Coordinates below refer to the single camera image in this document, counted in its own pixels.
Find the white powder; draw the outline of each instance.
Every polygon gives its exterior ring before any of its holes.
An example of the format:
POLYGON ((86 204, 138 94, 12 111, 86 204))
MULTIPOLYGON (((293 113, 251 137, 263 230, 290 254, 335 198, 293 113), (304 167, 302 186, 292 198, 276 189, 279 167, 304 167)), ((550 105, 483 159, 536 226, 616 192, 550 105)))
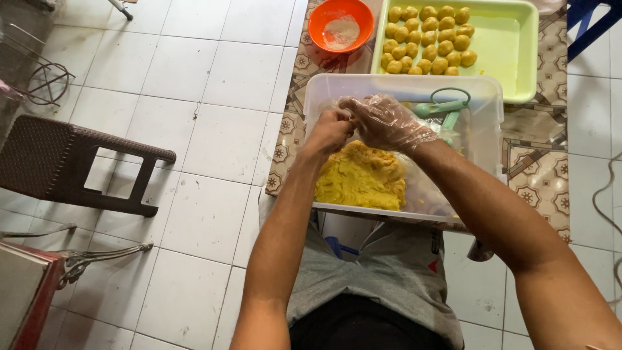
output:
POLYGON ((356 23, 356 19, 354 19, 352 15, 347 15, 328 22, 324 27, 324 32, 330 33, 335 38, 334 41, 327 41, 326 38, 324 39, 329 49, 343 50, 356 41, 360 29, 356 23))

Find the hand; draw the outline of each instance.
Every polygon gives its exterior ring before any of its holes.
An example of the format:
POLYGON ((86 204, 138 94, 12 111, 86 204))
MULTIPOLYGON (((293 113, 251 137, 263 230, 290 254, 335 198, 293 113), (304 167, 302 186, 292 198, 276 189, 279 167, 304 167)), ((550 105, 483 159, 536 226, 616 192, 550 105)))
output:
POLYGON ((338 104, 352 113, 361 139, 369 147, 408 153, 419 143, 438 138, 390 95, 379 93, 361 101, 351 96, 341 97, 338 104))
POLYGON ((313 155, 328 157, 339 151, 346 140, 352 137, 356 125, 344 111, 323 111, 307 138, 303 151, 313 155))

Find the white tile floor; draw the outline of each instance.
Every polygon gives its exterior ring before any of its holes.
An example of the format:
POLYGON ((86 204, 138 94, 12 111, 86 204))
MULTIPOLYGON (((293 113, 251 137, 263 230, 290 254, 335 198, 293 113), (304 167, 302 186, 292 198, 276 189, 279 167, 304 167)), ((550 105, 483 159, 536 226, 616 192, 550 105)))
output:
MULTIPOLYGON (((68 0, 44 55, 77 75, 60 109, 34 112, 172 149, 145 203, 150 219, 37 201, 0 190, 0 229, 72 236, 17 240, 49 250, 110 250, 153 240, 148 253, 92 264, 58 292, 41 349, 227 349, 298 46, 306 0, 139 0, 126 22, 104 0, 68 0)), ((594 20, 607 8, 599 7, 594 20)), ((573 38, 577 28, 569 33, 573 38)), ((594 211, 607 159, 622 151, 622 23, 569 66, 572 248, 605 298, 622 237, 594 211)), ((128 196, 140 159, 102 150, 87 185, 128 196)), ((622 163, 616 164, 622 174, 622 163)), ((599 198, 622 223, 622 182, 599 198)), ((324 235, 354 248, 371 223, 328 214, 324 235)), ((532 349, 511 273, 466 258, 471 237, 445 234, 448 303, 466 348, 532 349)), ((622 306, 618 307, 622 318, 622 306)))

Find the dough ball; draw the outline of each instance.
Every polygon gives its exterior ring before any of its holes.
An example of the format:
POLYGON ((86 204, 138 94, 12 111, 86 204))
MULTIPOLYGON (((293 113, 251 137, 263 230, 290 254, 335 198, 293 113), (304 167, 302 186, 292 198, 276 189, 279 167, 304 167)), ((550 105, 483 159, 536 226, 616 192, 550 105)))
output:
POLYGON ((439 43, 439 55, 445 57, 451 53, 451 51, 453 51, 453 42, 445 40, 439 43))
POLYGON ((406 56, 406 48, 398 46, 395 49, 391 50, 391 55, 394 59, 399 60, 402 57, 406 56))
POLYGON ((419 19, 425 21, 427 18, 436 17, 436 15, 437 13, 434 7, 426 6, 421 9, 421 12, 419 13, 419 19))
POLYGON ((400 27, 397 28, 397 31, 395 32, 395 35, 393 35, 393 39, 395 39, 397 42, 404 42, 404 40, 406 40, 406 37, 408 36, 410 32, 408 31, 408 29, 406 29, 406 27, 400 27))
POLYGON ((416 67, 416 66, 415 66, 415 67, 411 67, 411 68, 408 70, 408 74, 409 74, 409 75, 422 75, 423 73, 424 73, 424 71, 423 71, 423 70, 421 70, 421 68, 420 68, 420 67, 416 67))
POLYGON ((418 13, 419 11, 416 8, 408 6, 402 11, 402 19, 408 21, 411 18, 417 18, 418 13))
POLYGON ((439 20, 436 19, 436 17, 428 17, 422 24, 421 24, 421 31, 422 32, 429 32, 429 31, 435 31, 439 28, 439 20))
POLYGON ((417 54, 419 53, 419 44, 415 44, 414 42, 409 42, 408 44, 406 44, 406 55, 408 55, 408 57, 410 58, 415 58, 417 57, 417 54))
POLYGON ((418 31, 412 31, 406 37, 406 42, 412 42, 413 44, 419 45, 421 42, 421 33, 418 31))
POLYGON ((384 69, 387 69, 387 65, 389 65, 391 61, 395 61, 393 55, 391 55, 389 52, 385 52, 380 58, 380 66, 382 66, 382 68, 384 69))
POLYGON ((466 35, 458 35, 456 40, 453 42, 453 46, 458 51, 464 51, 468 49, 468 46, 471 45, 471 39, 469 39, 466 35))
POLYGON ((393 39, 393 36, 395 35, 395 32, 397 32, 398 28, 399 28, 399 26, 397 24, 389 23, 384 28, 384 34, 387 36, 387 38, 393 39))
POLYGON ((449 67, 458 67, 460 65, 461 58, 459 52, 451 52, 445 59, 449 62, 449 67))
POLYGON ((399 61, 402 64, 402 73, 408 73, 412 67, 412 58, 404 56, 399 61))
POLYGON ((460 55, 462 67, 471 67, 477 61, 477 54, 473 50, 466 50, 460 55))
POLYGON ((460 74, 458 74, 458 67, 447 67, 443 75, 460 75, 460 74))
POLYGON ((432 74, 441 75, 445 73, 447 67, 449 67, 449 63, 446 59, 438 59, 432 63, 432 74))
POLYGON ((408 28, 409 31, 416 31, 417 29, 419 29, 419 20, 416 18, 410 18, 408 20, 406 20, 406 23, 404 23, 404 27, 408 28))
POLYGON ((473 33, 475 33, 475 27, 473 27, 473 24, 469 24, 469 23, 464 23, 456 31, 456 34, 458 34, 458 35, 466 35, 468 37, 473 36, 473 33))
POLYGON ((445 29, 453 29, 456 25, 456 20, 453 17, 445 17, 439 22, 439 30, 444 31, 445 29))
POLYGON ((423 53, 421 53, 421 58, 433 62, 436 59, 436 55, 438 54, 438 50, 434 45, 428 45, 425 47, 423 53))
POLYGON ((397 23, 402 17, 402 8, 399 6, 393 6, 389 9, 389 22, 397 23))
POLYGON ((454 18, 456 19, 457 24, 467 23, 468 20, 471 18, 471 9, 468 7, 463 7, 459 9, 458 13, 456 13, 456 16, 454 18))
POLYGON ((454 42, 456 40, 456 31, 453 29, 445 29, 444 31, 440 31, 439 42, 443 42, 445 40, 454 42))
POLYGON ((421 37, 421 46, 423 47, 432 45, 435 42, 436 42, 436 31, 425 32, 424 36, 421 37))
POLYGON ((454 13, 453 13, 453 7, 451 6, 443 6, 441 7, 438 16, 436 16, 439 20, 445 18, 445 17, 452 17, 453 18, 454 13))
POLYGON ((399 46, 399 44, 397 43, 397 41, 395 41, 393 39, 389 39, 389 40, 384 42, 384 44, 383 44, 383 51, 391 53, 391 50, 395 49, 398 46, 399 46))
POLYGON ((430 69, 432 69, 432 63, 426 59, 422 59, 417 63, 417 67, 421 68, 421 73, 426 75, 430 73, 430 69))
POLYGON ((402 62, 400 61, 391 61, 387 65, 387 72, 391 74, 400 74, 402 72, 402 62))

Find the brown plastic chair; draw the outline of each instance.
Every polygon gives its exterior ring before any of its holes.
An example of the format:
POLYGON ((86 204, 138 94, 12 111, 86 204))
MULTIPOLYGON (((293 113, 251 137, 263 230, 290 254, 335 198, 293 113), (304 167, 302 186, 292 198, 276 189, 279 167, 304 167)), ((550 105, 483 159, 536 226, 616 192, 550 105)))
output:
POLYGON ((0 152, 0 187, 45 201, 152 217, 158 208, 141 201, 158 159, 174 163, 177 156, 62 121, 21 115, 0 152), (100 147, 143 158, 129 198, 84 187, 100 147))

